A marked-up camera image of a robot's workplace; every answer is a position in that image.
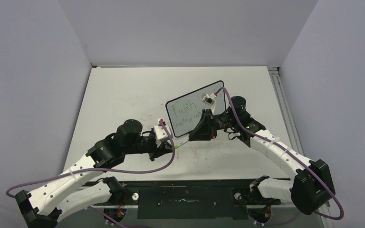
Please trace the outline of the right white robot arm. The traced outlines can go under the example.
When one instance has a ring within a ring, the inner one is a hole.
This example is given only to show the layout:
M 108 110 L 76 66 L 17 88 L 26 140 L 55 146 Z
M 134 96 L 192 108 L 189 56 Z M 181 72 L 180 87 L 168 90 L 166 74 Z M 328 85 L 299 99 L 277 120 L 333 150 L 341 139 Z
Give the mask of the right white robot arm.
M 282 143 L 250 116 L 245 109 L 245 98 L 234 96 L 231 100 L 233 106 L 221 114 L 214 114 L 216 95 L 205 95 L 202 102 L 210 108 L 202 111 L 198 124 L 189 133 L 189 141 L 210 141 L 223 130 L 263 154 L 289 176 L 289 180 L 262 176 L 253 181 L 250 198 L 255 203 L 269 199 L 290 202 L 300 212 L 310 215 L 332 199 L 335 188 L 326 162 L 313 161 Z

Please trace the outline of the black framed small whiteboard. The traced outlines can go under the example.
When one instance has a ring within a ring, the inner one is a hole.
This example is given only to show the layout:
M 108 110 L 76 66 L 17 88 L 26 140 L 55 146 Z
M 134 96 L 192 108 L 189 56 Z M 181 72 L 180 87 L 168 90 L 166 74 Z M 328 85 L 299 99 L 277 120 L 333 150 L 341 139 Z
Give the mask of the black framed small whiteboard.
M 213 82 L 166 102 L 165 108 L 175 137 L 191 132 L 198 124 L 203 109 L 211 109 L 202 99 L 224 86 L 222 80 Z

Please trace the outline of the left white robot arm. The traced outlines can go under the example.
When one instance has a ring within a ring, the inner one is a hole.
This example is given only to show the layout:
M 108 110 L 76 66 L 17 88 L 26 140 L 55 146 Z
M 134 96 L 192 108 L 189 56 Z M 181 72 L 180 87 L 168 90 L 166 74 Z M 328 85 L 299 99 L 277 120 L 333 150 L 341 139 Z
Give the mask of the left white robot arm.
M 96 142 L 78 161 L 57 177 L 39 181 L 41 187 L 21 190 L 14 199 L 29 228 L 54 228 L 67 216 L 92 205 L 118 204 L 123 188 L 116 178 L 104 178 L 96 185 L 80 190 L 87 182 L 115 166 L 129 154 L 149 154 L 149 159 L 175 154 L 170 127 L 159 119 L 148 135 L 138 120 L 128 119 L 116 132 Z

